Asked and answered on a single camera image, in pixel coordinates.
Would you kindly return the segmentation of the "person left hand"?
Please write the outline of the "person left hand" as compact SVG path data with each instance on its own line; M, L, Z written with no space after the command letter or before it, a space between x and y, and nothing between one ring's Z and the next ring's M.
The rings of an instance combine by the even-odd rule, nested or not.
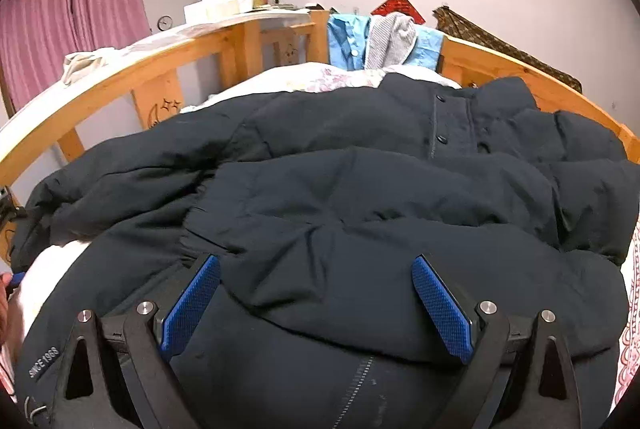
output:
M0 293L0 345L20 339L23 335L23 319L20 305L8 298L13 275L1 274Z

